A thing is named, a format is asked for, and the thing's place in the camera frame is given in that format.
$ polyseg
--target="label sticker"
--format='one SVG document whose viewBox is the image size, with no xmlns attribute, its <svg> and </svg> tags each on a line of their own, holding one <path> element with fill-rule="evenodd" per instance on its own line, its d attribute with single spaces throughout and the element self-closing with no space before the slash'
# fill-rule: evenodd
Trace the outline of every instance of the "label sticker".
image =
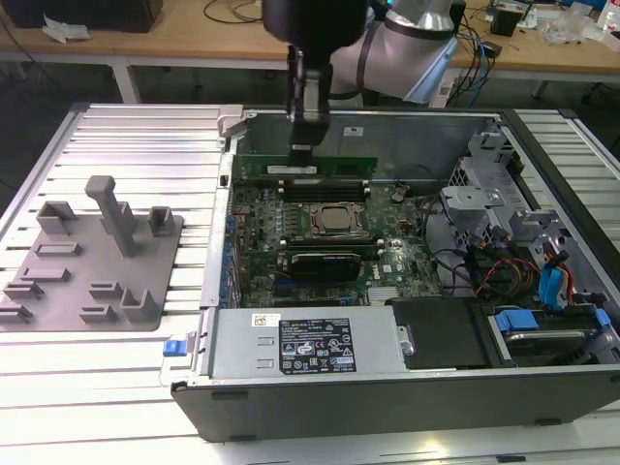
<svg viewBox="0 0 620 465">
<path fill-rule="evenodd" d="M 280 371 L 285 375 L 357 371 L 349 319 L 280 321 Z"/>
<path fill-rule="evenodd" d="M 277 327 L 280 322 L 279 313 L 253 313 L 252 326 Z"/>
<path fill-rule="evenodd" d="M 316 174 L 317 167 L 284 167 L 271 165 L 267 167 L 268 174 Z"/>
<path fill-rule="evenodd" d="M 360 126 L 348 126 L 344 130 L 345 138 L 361 138 L 364 135 L 364 128 Z"/>
</svg>

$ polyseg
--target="black box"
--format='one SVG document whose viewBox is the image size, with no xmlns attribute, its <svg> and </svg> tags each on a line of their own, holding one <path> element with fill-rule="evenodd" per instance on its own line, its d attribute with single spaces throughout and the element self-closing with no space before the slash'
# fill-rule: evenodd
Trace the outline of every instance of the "black box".
<svg viewBox="0 0 620 465">
<path fill-rule="evenodd" d="M 522 17 L 523 12 L 498 8 L 495 10 L 493 22 L 491 22 L 491 34 L 511 37 L 516 28 L 516 24 Z"/>
<path fill-rule="evenodd" d="M 16 27 L 42 27 L 44 15 L 89 29 L 148 32 L 164 0 L 0 0 Z"/>
</svg>

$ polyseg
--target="slotted metal platform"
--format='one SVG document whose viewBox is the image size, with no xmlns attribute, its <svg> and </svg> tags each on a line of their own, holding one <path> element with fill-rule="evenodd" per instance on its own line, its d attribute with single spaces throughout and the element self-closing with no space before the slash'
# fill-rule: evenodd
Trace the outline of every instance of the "slotted metal platform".
<svg viewBox="0 0 620 465">
<path fill-rule="evenodd" d="M 167 314 L 156 331 L 0 333 L 1 464 L 195 460 L 255 465 L 482 464 L 497 463 L 496 456 L 505 454 L 524 455 L 527 463 L 620 463 L 620 403 L 560 426 L 246 444 L 208 444 L 200 439 L 171 399 L 170 390 L 160 385 L 159 370 L 163 342 L 199 325 L 200 286 L 220 159 L 217 114 L 218 108 L 209 106 L 93 106 L 86 113 L 71 113 L 0 220 L 3 286 L 13 278 L 38 233 L 35 215 L 45 200 L 71 198 L 76 209 L 96 210 L 96 204 L 82 193 L 90 174 L 113 175 L 118 197 L 129 198 L 135 210 L 165 199 L 185 217 Z M 551 138 L 546 144 L 571 146 L 558 141 L 555 134 L 547 136 Z M 572 139 L 575 149 L 585 150 L 577 137 Z M 618 219 L 613 211 L 607 215 Z M 189 358 L 174 363 L 182 372 Z M 343 405 L 341 415 L 351 414 Z"/>
<path fill-rule="evenodd" d="M 616 248 L 620 248 L 620 163 L 578 119 L 558 110 L 518 115 Z M 523 175 L 541 208 L 552 208 L 531 173 Z"/>
</svg>

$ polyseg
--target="wooden table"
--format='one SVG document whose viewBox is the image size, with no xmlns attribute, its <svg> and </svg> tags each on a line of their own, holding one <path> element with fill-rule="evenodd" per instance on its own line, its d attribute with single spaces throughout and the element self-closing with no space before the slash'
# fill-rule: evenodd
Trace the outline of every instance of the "wooden table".
<svg viewBox="0 0 620 465">
<path fill-rule="evenodd" d="M 182 66 L 190 68 L 241 68 L 283 70 L 287 48 L 269 36 L 257 24 L 226 25 L 202 14 L 206 0 L 165 0 L 163 14 L 148 34 L 92 31 L 92 40 L 62 45 L 40 30 L 15 29 L 15 38 L 41 62 L 91 63 L 111 66 L 123 101 L 137 103 L 140 94 L 132 75 L 133 66 Z M 484 0 L 468 2 L 467 17 Z M 258 13 L 247 7 L 247 15 Z M 212 15 L 230 20 L 224 5 L 216 5 Z M 534 80 L 573 80 L 620 82 L 620 54 L 592 41 L 582 44 L 548 46 L 537 31 L 515 32 L 510 37 L 489 34 L 489 23 L 478 13 L 470 24 L 483 40 L 503 47 L 491 76 L 493 78 L 525 78 Z M 432 105 L 445 104 L 443 94 L 448 85 L 471 63 L 471 50 L 459 48 L 451 62 Z M 26 61 L 0 29 L 0 60 Z"/>
</svg>

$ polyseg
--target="blue tab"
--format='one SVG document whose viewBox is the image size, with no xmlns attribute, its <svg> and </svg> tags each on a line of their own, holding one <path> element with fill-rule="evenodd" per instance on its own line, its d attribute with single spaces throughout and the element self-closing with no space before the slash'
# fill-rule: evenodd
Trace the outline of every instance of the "blue tab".
<svg viewBox="0 0 620 465">
<path fill-rule="evenodd" d="M 597 317 L 597 321 L 602 327 L 611 325 L 611 319 L 609 318 L 609 315 L 607 315 L 607 312 L 604 309 L 597 308 L 594 311 L 594 316 Z"/>
<path fill-rule="evenodd" d="M 534 318 L 534 312 L 525 308 L 504 310 L 495 315 L 495 321 L 502 332 L 538 329 L 539 327 L 536 318 Z"/>
<path fill-rule="evenodd" d="M 185 357 L 187 341 L 170 340 L 164 343 L 164 357 Z"/>
</svg>

